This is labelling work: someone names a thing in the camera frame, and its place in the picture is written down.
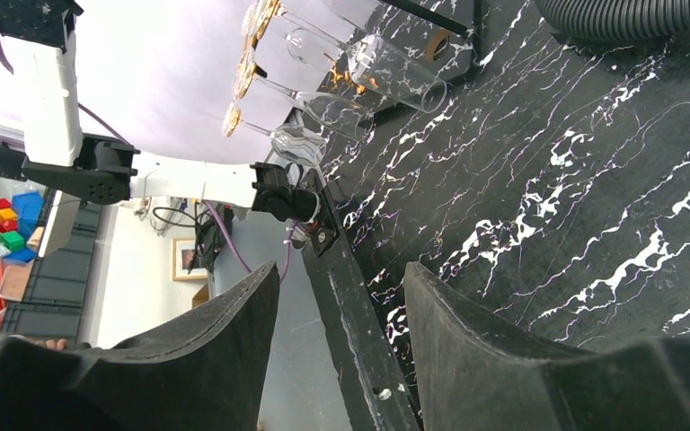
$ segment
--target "white wall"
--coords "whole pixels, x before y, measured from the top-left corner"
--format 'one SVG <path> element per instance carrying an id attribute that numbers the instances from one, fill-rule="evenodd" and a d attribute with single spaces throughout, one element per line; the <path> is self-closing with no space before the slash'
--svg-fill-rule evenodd
<path id="1" fill-rule="evenodd" d="M 193 237 L 193 230 L 174 227 L 161 238 L 129 209 L 110 207 L 105 213 L 89 280 L 96 292 L 86 299 L 92 316 L 84 320 L 80 338 L 109 348 L 187 312 L 207 280 L 171 280 L 173 239 Z"/>
<path id="2" fill-rule="evenodd" d="M 279 273 L 284 270 L 286 225 L 265 213 L 250 213 L 234 225 L 234 242 L 251 268 L 275 260 Z M 228 250 L 218 256 L 216 268 L 216 294 L 247 276 Z M 303 255 L 293 249 L 279 292 L 259 420 L 269 430 L 350 431 L 339 375 Z"/>
<path id="3" fill-rule="evenodd" d="M 220 136 L 233 98 L 232 82 L 242 55 L 241 22 L 250 0 L 81 1 L 77 23 L 80 102 L 116 128 L 131 144 L 156 154 L 216 163 L 253 163 L 270 152 L 268 138 L 238 130 Z M 351 28 L 320 0 L 285 5 L 346 39 Z M 292 60 L 281 19 L 261 41 L 257 57 L 272 79 L 298 90 L 314 90 L 323 73 Z M 10 55 L 9 40 L 4 51 Z M 19 91 L 0 65 L 0 124 L 20 129 Z M 241 103 L 251 122 L 273 129 L 290 104 L 255 85 Z M 108 135 L 81 114 L 85 131 Z"/>

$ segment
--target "picture frame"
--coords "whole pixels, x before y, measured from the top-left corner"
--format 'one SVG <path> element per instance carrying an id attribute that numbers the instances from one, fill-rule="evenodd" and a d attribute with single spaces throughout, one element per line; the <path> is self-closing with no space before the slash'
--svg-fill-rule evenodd
<path id="1" fill-rule="evenodd" d="M 173 240 L 171 280 L 191 281 L 208 279 L 208 270 L 202 262 L 199 262 L 199 257 L 195 252 L 195 243 L 195 238 L 176 238 Z M 192 259 L 197 259 L 198 262 L 189 272 L 189 265 Z"/>

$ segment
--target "black ribbed hose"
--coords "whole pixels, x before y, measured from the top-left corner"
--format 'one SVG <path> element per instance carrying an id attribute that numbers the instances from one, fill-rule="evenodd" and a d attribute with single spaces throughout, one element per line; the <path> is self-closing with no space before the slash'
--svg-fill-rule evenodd
<path id="1" fill-rule="evenodd" d="M 557 31 L 581 40 L 649 40 L 690 30 L 690 0 L 535 0 Z"/>

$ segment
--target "gold rim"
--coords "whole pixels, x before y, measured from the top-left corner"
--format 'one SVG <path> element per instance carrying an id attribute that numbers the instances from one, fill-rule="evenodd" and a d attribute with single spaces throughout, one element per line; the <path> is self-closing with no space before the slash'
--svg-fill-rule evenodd
<path id="1" fill-rule="evenodd" d="M 239 60 L 239 64 L 236 66 L 236 74 L 234 75 L 234 96 L 236 99 L 242 99 L 247 94 L 254 78 L 254 50 L 248 48 L 244 51 L 242 59 Z"/>
<path id="2" fill-rule="evenodd" d="M 330 70 L 330 73 L 332 74 L 332 86 L 329 87 L 331 90 L 336 90 L 340 85 L 340 81 L 343 81 L 345 84 L 355 88 L 356 94 L 359 96 L 367 92 L 367 87 L 353 81 L 353 78 L 350 77 L 350 71 L 346 70 L 342 74 L 337 71 L 337 60 L 335 60 L 329 54 L 324 54 L 324 56 L 329 58 L 329 60 L 332 62 L 332 70 Z"/>
<path id="3" fill-rule="evenodd" d="M 258 1 L 259 0 L 255 0 L 255 3 L 250 4 L 250 6 L 247 8 L 247 10 L 244 11 L 244 17 L 242 18 L 242 35 L 245 38 L 250 37 L 250 34 L 249 34 L 250 33 L 249 32 L 250 24 L 252 22 L 252 17 L 255 14 L 255 8 L 258 7 Z"/>
<path id="4" fill-rule="evenodd" d="M 266 30 L 269 28 L 269 24 L 271 23 L 271 18 L 276 16 L 276 13 L 279 11 L 280 7 L 281 0 L 272 0 L 269 2 L 269 5 L 261 13 L 263 21 L 261 21 L 261 25 L 258 26 L 258 31 L 254 34 L 255 40 L 263 39 L 263 35 L 266 34 Z"/>
<path id="5" fill-rule="evenodd" d="M 258 44 L 258 40 L 257 40 L 257 39 L 255 39 L 255 38 L 250 38 L 250 37 L 245 38 L 245 39 L 244 39 L 244 50 L 246 51 L 247 49 L 250 49 L 250 48 L 255 49 L 255 47 L 257 46 L 257 44 Z"/>
<path id="6" fill-rule="evenodd" d="M 242 119 L 242 110 L 236 106 L 236 102 L 232 101 L 228 105 L 228 110 L 226 111 L 226 116 L 224 117 L 223 134 L 226 137 L 231 137 L 231 135 L 239 126 L 239 121 Z"/>

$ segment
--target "yellow block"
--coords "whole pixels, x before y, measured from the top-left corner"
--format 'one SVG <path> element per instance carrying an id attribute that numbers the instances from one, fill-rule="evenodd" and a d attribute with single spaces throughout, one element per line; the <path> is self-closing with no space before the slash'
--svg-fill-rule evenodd
<path id="1" fill-rule="evenodd" d="M 0 209 L 0 223 L 7 220 L 17 221 L 17 213 L 11 208 Z"/>

